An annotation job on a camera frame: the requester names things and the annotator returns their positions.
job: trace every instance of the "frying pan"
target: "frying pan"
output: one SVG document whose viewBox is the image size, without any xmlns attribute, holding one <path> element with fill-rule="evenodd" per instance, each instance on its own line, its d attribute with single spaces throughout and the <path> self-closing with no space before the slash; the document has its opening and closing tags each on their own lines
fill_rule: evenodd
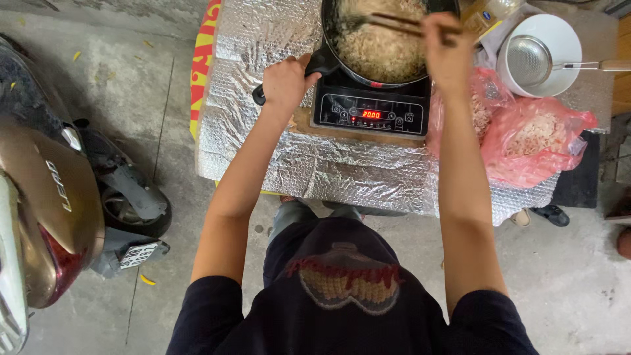
<svg viewBox="0 0 631 355">
<path fill-rule="evenodd" d="M 338 68 L 342 70 L 355 81 L 362 83 L 372 88 L 398 88 L 409 83 L 424 79 L 427 77 L 427 70 L 425 65 L 419 68 L 415 76 L 411 77 L 407 81 L 398 83 L 386 83 L 382 81 L 373 80 L 365 76 L 359 75 L 352 70 L 344 61 L 339 57 L 336 50 L 336 39 L 339 36 L 338 30 L 338 11 L 337 2 L 344 0 L 322 0 L 322 9 L 320 17 L 322 20 L 322 29 L 324 32 L 324 45 L 317 51 L 311 54 L 311 60 L 305 69 L 305 76 L 309 76 L 313 73 L 319 72 L 322 76 L 329 75 L 335 72 Z M 422 0 L 427 7 L 429 13 L 450 11 L 456 16 L 459 16 L 460 11 L 458 7 L 458 0 Z M 265 103 L 265 94 L 263 93 L 263 85 L 259 85 L 252 92 L 252 98 L 254 102 L 263 105 Z"/>
</svg>

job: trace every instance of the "clear plastic bag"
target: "clear plastic bag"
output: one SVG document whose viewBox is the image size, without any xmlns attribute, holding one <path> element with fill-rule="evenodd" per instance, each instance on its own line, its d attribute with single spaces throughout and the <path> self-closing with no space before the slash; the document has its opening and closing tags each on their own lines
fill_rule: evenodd
<svg viewBox="0 0 631 355">
<path fill-rule="evenodd" d="M 478 140 L 482 143 L 490 121 L 493 119 L 493 113 L 499 108 L 514 107 L 515 98 L 492 69 L 473 68 L 469 84 L 472 98 L 472 119 Z M 444 115 L 442 97 L 438 92 L 432 92 L 425 146 L 436 158 L 440 158 L 440 137 Z"/>
<path fill-rule="evenodd" d="M 579 165 L 587 145 L 579 135 L 596 127 L 591 112 L 577 112 L 553 97 L 517 99 L 496 112 L 481 146 L 489 178 L 532 188 L 557 171 Z"/>
</svg>

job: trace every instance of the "black t-shirt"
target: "black t-shirt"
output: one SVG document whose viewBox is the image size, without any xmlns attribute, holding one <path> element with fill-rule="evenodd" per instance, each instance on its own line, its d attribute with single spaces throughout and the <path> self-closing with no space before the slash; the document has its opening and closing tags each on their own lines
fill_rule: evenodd
<svg viewBox="0 0 631 355">
<path fill-rule="evenodd" d="M 447 325 L 392 248 L 357 220 L 294 223 L 269 245 L 243 317 L 227 277 L 193 282 L 167 354 L 537 354 L 513 302 L 474 291 Z"/>
</svg>

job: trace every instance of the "yellow leaf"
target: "yellow leaf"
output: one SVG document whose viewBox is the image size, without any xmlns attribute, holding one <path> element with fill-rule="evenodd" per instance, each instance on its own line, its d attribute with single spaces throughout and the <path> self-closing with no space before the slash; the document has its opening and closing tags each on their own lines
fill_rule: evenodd
<svg viewBox="0 0 631 355">
<path fill-rule="evenodd" d="M 147 279 L 147 278 L 146 278 L 143 274 L 141 274 L 141 275 L 140 275 L 140 279 L 141 279 L 141 280 L 142 280 L 145 284 L 148 284 L 148 285 L 152 285 L 152 286 L 153 286 L 153 285 L 155 285 L 155 284 L 156 284 L 156 283 L 155 283 L 155 281 L 151 281 L 150 279 Z"/>
</svg>

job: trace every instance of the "concrete floor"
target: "concrete floor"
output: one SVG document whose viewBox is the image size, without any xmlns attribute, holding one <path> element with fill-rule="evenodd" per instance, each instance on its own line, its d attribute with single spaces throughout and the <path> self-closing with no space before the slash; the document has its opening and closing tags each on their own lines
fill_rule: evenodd
<svg viewBox="0 0 631 355">
<path fill-rule="evenodd" d="M 193 43 L 10 11 L 0 12 L 0 32 L 48 68 L 74 117 L 90 118 L 146 171 L 155 172 L 174 211 L 164 236 L 171 245 L 166 258 L 112 280 L 83 272 L 55 305 L 35 311 L 23 353 L 163 354 L 214 189 L 193 169 L 194 142 L 188 132 Z M 73 62 L 76 51 L 81 56 Z M 279 204 L 276 196 L 261 195 L 251 219 L 244 314 L 262 289 L 262 261 Z M 319 202 L 313 205 L 318 215 L 327 214 Z M 537 216 L 528 228 L 508 221 L 496 228 L 510 295 L 541 354 L 631 352 L 631 261 L 613 247 L 621 227 L 604 221 L 602 208 L 568 208 L 567 213 L 572 222 L 566 228 Z M 408 215 L 369 216 L 365 222 L 390 242 L 402 265 L 444 306 L 439 221 Z M 156 285 L 138 282 L 138 274 Z"/>
</svg>

